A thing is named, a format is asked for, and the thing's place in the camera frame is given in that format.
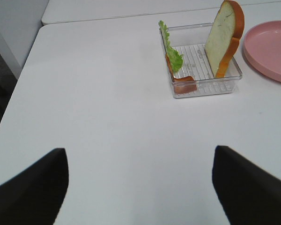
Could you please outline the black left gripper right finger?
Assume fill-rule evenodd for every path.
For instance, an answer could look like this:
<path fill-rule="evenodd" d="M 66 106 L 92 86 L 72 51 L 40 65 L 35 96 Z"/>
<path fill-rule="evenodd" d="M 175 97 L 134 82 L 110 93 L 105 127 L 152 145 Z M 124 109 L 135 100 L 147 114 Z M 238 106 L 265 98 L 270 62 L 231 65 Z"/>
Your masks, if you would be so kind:
<path fill-rule="evenodd" d="M 281 225 L 281 180 L 228 146 L 214 152 L 212 183 L 232 225 Z"/>

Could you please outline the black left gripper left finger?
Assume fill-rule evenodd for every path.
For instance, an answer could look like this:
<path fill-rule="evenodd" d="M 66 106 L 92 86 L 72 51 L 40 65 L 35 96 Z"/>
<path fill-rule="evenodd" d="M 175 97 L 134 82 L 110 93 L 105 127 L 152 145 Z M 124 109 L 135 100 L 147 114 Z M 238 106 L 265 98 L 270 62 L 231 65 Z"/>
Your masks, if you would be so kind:
<path fill-rule="evenodd" d="M 56 148 L 0 185 L 0 225 L 52 225 L 68 188 L 66 150 Z"/>

